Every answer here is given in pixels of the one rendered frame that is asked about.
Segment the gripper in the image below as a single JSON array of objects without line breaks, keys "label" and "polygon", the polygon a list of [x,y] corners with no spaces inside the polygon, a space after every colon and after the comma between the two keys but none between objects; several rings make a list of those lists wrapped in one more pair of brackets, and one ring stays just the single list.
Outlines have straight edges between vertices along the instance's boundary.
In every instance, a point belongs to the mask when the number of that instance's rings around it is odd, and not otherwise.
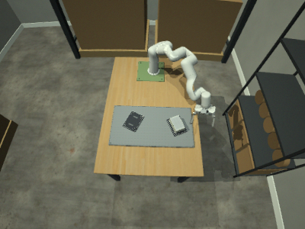
[{"label": "gripper", "polygon": [[211,115],[211,116],[212,116],[213,122],[212,122],[212,126],[211,126],[211,127],[214,127],[214,119],[215,119],[215,110],[216,110],[216,107],[215,107],[215,106],[210,106],[210,107],[207,109],[207,110],[209,111],[209,112],[207,112],[207,113],[201,113],[201,109],[202,109],[201,105],[196,105],[196,106],[195,106],[195,111],[196,111],[196,112],[193,112],[193,117],[192,117],[192,120],[191,120],[191,124],[193,124],[194,116],[195,116],[196,114],[206,114],[206,115]]}]

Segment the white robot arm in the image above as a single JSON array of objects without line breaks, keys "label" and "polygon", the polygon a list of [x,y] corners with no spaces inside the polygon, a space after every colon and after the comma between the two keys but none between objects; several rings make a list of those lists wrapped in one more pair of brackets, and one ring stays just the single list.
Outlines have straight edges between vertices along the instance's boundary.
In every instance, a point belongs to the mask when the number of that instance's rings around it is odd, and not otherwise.
[{"label": "white robot arm", "polygon": [[[201,113],[209,112],[207,109],[212,106],[210,103],[211,94],[204,88],[198,87],[193,91],[193,84],[197,78],[197,73],[194,70],[193,65],[197,63],[197,57],[187,48],[179,47],[177,50],[172,50],[173,45],[170,41],[162,41],[148,49],[149,53],[149,68],[148,74],[155,76],[159,74],[159,58],[157,55],[166,55],[170,61],[177,62],[183,57],[181,61],[181,67],[187,78],[186,90],[189,98],[192,101],[197,101],[201,97]],[[202,94],[201,94],[202,93]]]}]

